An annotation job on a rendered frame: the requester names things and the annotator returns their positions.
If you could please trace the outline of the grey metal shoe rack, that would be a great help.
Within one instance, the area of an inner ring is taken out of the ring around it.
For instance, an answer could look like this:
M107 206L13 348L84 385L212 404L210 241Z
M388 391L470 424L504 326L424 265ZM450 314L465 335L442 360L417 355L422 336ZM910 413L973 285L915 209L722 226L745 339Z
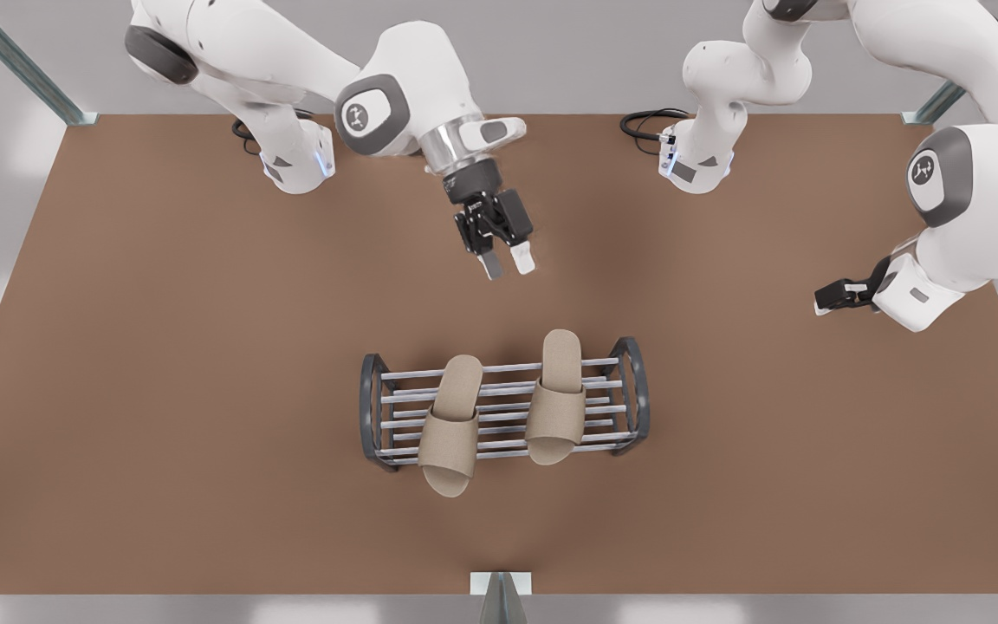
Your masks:
M486 365L476 399L480 429L478 459L527 457L524 432L539 362ZM622 336L606 358L581 362L586 388L585 429L575 453L629 452L648 438L651 409L648 375L638 341ZM427 411L438 394L443 370L393 372L381 356L368 353L360 369L361 450L385 471L418 462Z

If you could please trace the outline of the beige open-toe slipper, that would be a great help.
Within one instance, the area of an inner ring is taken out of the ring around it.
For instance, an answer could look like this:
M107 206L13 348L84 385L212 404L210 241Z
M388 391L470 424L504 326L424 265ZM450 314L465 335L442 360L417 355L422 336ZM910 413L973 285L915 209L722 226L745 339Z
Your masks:
M536 465L557 465L582 440L586 389L581 358L580 339L574 332L558 328L544 337L540 378L524 434Z
M448 360L436 398L426 415L418 466L428 485L443 497L459 497L474 477L479 412L476 396L483 367L475 356Z

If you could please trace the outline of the silver frame post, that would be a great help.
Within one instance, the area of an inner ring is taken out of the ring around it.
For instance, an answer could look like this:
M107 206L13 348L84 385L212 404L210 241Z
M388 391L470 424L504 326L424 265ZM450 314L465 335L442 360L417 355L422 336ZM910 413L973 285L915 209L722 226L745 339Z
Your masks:
M965 88L998 123L998 21L978 0L907 0L902 9L910 27L900 66Z
M55 112L69 127L93 126L98 122L96 112L80 110L66 92L27 55L15 40L0 27L0 61L36 98Z
M471 572L469 593L483 597L479 624L528 624L522 596L532 593L531 572Z

